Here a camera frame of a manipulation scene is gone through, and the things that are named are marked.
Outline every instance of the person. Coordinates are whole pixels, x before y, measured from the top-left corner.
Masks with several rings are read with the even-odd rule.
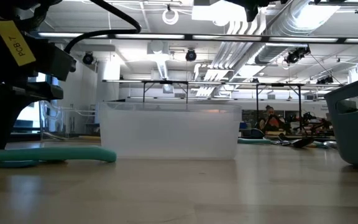
[[[266,128],[266,126],[269,126],[270,130],[278,130],[280,127],[280,123],[278,121],[278,117],[274,113],[274,108],[270,105],[266,106],[266,113],[267,118],[261,119],[259,121],[259,127],[260,130],[263,130]]]

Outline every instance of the yellow label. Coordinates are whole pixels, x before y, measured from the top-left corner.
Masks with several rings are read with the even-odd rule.
[[[18,66],[34,62],[35,57],[13,21],[0,21],[0,36]]]

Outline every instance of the wooden surface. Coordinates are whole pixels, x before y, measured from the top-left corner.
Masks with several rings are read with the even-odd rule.
[[[244,144],[235,161],[1,169],[0,223],[358,224],[358,170],[334,150]]]

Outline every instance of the wooden table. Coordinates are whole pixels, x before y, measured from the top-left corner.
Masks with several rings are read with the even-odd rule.
[[[335,150],[244,144],[233,161],[1,169],[0,223],[358,224],[358,170]]]

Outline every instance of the clear plastic bin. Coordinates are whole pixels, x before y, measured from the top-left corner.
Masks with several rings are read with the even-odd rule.
[[[358,81],[325,94],[341,157],[358,166]]]
[[[233,159],[240,106],[100,103],[102,146],[118,157]]]
[[[42,141],[96,141],[100,142],[99,124],[95,110],[76,110],[40,102],[40,129]]]

